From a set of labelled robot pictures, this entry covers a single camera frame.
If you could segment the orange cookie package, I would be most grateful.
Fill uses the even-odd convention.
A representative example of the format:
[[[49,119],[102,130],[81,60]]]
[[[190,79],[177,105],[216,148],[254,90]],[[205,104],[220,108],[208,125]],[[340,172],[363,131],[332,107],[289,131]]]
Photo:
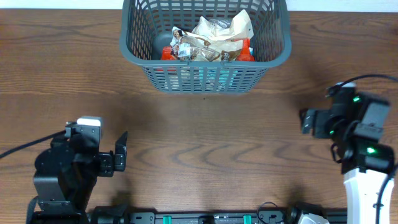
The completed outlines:
[[[253,49],[250,47],[250,40],[244,39],[242,40],[243,46],[242,49],[227,52],[222,51],[222,53],[216,53],[212,50],[205,50],[198,47],[190,47],[190,55],[186,56],[179,56],[178,55],[178,46],[175,47],[164,47],[162,49],[162,60],[191,60],[191,61],[207,61],[207,62],[218,62],[218,61],[225,61],[230,62],[233,60],[237,61],[247,61],[253,62],[255,61],[254,57],[252,56]]]

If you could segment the beige cookie bag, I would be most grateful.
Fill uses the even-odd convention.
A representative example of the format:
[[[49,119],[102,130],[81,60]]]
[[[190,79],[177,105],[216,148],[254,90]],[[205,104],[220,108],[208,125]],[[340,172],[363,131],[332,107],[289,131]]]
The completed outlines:
[[[230,62],[240,55],[243,45],[243,40],[211,40],[173,27],[170,54],[181,61]]]

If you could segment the beige snack bag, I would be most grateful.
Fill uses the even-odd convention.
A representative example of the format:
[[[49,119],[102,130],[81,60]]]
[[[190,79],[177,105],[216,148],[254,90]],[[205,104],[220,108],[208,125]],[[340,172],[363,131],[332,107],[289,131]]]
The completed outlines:
[[[211,40],[241,40],[254,36],[251,19],[245,9],[231,20],[205,19],[200,17],[198,25],[192,30],[193,34],[205,36]]]

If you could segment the teal snack wrapper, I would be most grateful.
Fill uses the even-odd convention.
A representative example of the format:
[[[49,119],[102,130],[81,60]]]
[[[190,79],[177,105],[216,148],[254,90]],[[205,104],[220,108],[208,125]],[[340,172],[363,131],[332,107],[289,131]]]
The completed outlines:
[[[203,70],[194,74],[194,90],[201,88],[203,91],[226,91],[238,81],[238,75],[228,70],[222,70],[217,74],[216,70],[208,70],[207,74]]]

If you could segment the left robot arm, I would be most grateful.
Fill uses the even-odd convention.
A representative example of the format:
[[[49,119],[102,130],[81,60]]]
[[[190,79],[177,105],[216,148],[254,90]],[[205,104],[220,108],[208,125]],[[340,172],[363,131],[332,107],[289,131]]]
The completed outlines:
[[[86,208],[98,177],[112,177],[126,168],[124,132],[109,152],[100,151],[101,120],[79,118],[52,138],[35,160],[37,196],[27,209],[27,223],[129,223],[125,205]]]

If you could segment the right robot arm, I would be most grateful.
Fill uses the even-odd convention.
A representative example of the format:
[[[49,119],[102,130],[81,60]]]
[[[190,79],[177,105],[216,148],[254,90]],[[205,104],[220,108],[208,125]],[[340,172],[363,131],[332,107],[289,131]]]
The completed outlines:
[[[391,104],[353,83],[338,83],[330,96],[328,109],[300,110],[302,132],[332,141],[332,159],[344,177],[347,222],[389,223],[397,164],[393,148],[380,140]]]

